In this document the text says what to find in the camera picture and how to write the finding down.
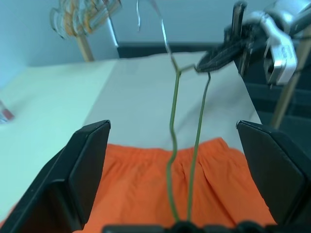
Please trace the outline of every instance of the green wire hanger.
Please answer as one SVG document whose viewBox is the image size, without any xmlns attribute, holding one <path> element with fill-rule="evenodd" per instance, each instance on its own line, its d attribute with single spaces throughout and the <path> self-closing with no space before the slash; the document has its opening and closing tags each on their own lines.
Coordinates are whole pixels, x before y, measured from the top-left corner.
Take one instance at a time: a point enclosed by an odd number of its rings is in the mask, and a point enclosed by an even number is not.
<svg viewBox="0 0 311 233">
<path fill-rule="evenodd" d="M 167 42 L 167 37 L 166 37 L 166 32 L 165 32 L 165 27 L 164 27 L 164 22 L 163 22 L 163 17 L 157 7 L 157 4 L 154 0 L 147 1 L 150 3 L 153 7 L 153 9 L 156 11 L 157 15 L 159 16 L 161 20 L 161 27 L 162 27 L 162 33 L 164 37 L 164 42 L 165 42 L 165 48 L 166 52 L 170 56 L 171 62 L 173 64 L 173 67 L 175 69 L 176 73 L 176 79 L 175 79 L 175 87 L 174 87 L 174 95 L 173 95 L 173 104 L 172 104 L 172 111 L 171 111 L 171 119 L 170 119 L 170 132 L 171 132 L 171 137 L 172 137 L 172 142 L 173 142 L 173 152 L 172 156 L 170 157 L 167 166 L 166 166 L 166 179 L 167 179 L 167 190 L 168 190 L 168 197 L 169 197 L 169 203 L 172 209 L 173 217 L 176 221 L 179 221 L 179 215 L 178 211 L 174 202 L 174 197 L 173 197 L 173 184 L 172 184 L 172 164 L 177 156 L 177 139 L 176 139 L 176 133 L 174 130 L 174 120 L 175 120 L 175 112 L 176 112 L 176 104 L 177 104 L 177 94 L 178 94 L 178 86 L 179 86 L 179 80 L 183 72 L 194 69 L 198 73 L 198 69 L 196 65 L 190 65 L 186 66 L 183 68 L 180 68 L 177 65 L 177 62 L 171 52 L 171 49 L 169 47 L 169 44 Z M 138 31 L 140 31 L 141 23 L 140 23 L 140 14 L 139 14 L 139 0 L 136 2 L 136 13 L 137 13 L 137 18 L 138 18 Z M 206 93 L 207 89 L 210 83 L 210 73 L 207 72 L 208 74 L 208 80 L 204 89 L 203 93 L 203 98 L 202 98 L 202 104 L 201 104 L 201 110 L 200 110 L 200 116 L 199 116 L 199 124 L 198 124 L 198 129 L 196 133 L 196 139 L 195 139 L 195 144 L 194 144 L 194 151 L 193 151 L 193 157 L 192 157 L 192 162 L 191 162 L 191 167 L 190 167 L 190 184 L 189 184 L 189 194 L 188 194 L 188 203 L 187 203 L 187 221 L 191 221 L 191 209 L 192 209 L 192 194 L 193 194 L 193 180 L 194 180 L 194 173 L 195 173 L 195 164 L 196 164 L 196 158 L 197 158 L 197 152 L 198 152 L 198 147 L 199 147 L 199 140 L 200 140 L 200 133 L 201 133 L 201 126 L 202 126 L 202 118 L 203 118 L 203 111 L 204 111 L 204 105 L 205 105 L 205 99 L 206 99 Z"/>
</svg>

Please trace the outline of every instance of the orange cloth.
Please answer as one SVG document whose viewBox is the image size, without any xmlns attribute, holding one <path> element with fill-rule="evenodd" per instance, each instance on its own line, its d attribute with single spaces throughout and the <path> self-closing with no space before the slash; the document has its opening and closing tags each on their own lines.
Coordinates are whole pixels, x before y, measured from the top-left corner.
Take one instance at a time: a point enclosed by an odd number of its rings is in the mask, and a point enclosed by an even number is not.
<svg viewBox="0 0 311 233">
<path fill-rule="evenodd" d="M 172 165 L 173 194 L 186 218 L 193 149 L 180 150 Z M 100 233 L 107 224 L 174 224 L 166 164 L 172 152 L 108 145 L 102 179 L 83 233 Z M 245 156 L 222 139 L 199 146 L 194 176 L 192 222 L 233 227 L 243 220 L 275 223 L 260 196 Z"/>
</svg>

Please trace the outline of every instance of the wall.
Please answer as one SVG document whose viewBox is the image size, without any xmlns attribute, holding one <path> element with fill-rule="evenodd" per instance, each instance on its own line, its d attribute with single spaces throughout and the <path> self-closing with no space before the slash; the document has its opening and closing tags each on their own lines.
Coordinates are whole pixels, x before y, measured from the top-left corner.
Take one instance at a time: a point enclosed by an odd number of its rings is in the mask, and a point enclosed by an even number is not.
<svg viewBox="0 0 311 233">
<path fill-rule="evenodd" d="M 119 43 L 163 41 L 159 18 L 147 0 L 140 0 L 141 32 L 137 32 L 136 0 L 122 1 L 113 17 Z M 231 24 L 237 0 L 156 0 L 170 42 L 220 42 Z M 248 0 L 246 12 L 262 10 L 274 0 Z"/>
<path fill-rule="evenodd" d="M 58 0 L 0 1 L 0 88 L 26 66 L 83 61 L 74 38 L 62 39 L 50 26 Z M 117 58 L 109 26 L 88 37 L 96 60 Z"/>
</svg>

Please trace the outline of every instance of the table surface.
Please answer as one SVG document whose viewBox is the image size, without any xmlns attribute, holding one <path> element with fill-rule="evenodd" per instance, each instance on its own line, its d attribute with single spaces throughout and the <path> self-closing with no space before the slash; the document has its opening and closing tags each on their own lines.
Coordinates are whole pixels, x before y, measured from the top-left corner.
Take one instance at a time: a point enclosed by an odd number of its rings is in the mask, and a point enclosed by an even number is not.
<svg viewBox="0 0 311 233">
<path fill-rule="evenodd" d="M 201 56 L 202 53 L 176 55 L 180 65 Z M 164 54 L 32 67 L 18 75 L 0 91 L 0 100 L 15 115 L 12 122 L 0 125 L 0 220 L 46 162 L 84 124 L 110 119 L 110 143 L 170 149 L 168 119 L 174 85 L 171 72 L 172 65 Z M 192 72 L 183 77 L 178 94 L 176 131 L 181 147 L 194 143 L 192 135 L 206 83 L 206 76 L 194 77 Z M 241 150 L 236 121 L 260 120 L 233 64 L 212 73 L 207 99 L 201 140 L 220 136 L 229 146 Z M 159 124 L 150 123 L 155 118 Z M 139 130 L 128 124 L 133 120 L 138 122 Z"/>
</svg>

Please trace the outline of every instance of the orange fabric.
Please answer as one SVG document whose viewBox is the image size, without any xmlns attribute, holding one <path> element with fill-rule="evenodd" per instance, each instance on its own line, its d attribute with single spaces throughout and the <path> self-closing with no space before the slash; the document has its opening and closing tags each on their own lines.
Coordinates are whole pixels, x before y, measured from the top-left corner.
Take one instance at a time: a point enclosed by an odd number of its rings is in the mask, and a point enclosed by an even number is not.
<svg viewBox="0 0 311 233">
<path fill-rule="evenodd" d="M 186 218 L 193 149 L 180 150 L 172 165 L 173 193 L 181 219 Z M 171 151 L 108 145 L 102 179 L 83 233 L 100 233 L 107 224 L 174 224 L 166 164 Z M 275 223 L 260 196 L 245 156 L 222 139 L 199 146 L 192 222 L 197 226 L 233 227 L 243 220 Z"/>
</svg>

